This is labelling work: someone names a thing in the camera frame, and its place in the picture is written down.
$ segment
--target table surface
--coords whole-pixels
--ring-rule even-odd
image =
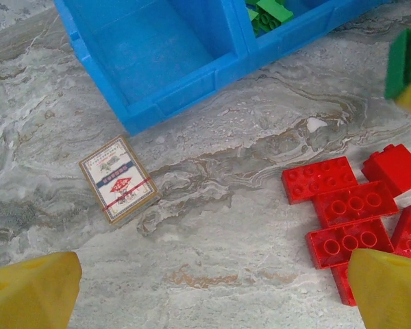
[[[346,155],[360,169],[403,143],[411,115],[383,98],[411,1],[383,5],[129,142],[163,198],[110,227],[77,163],[124,132],[54,9],[0,32],[0,266],[76,251],[69,328],[364,328],[316,270],[311,203],[283,169]],[[411,191],[397,198],[411,204]],[[389,232],[398,215],[384,218]]]

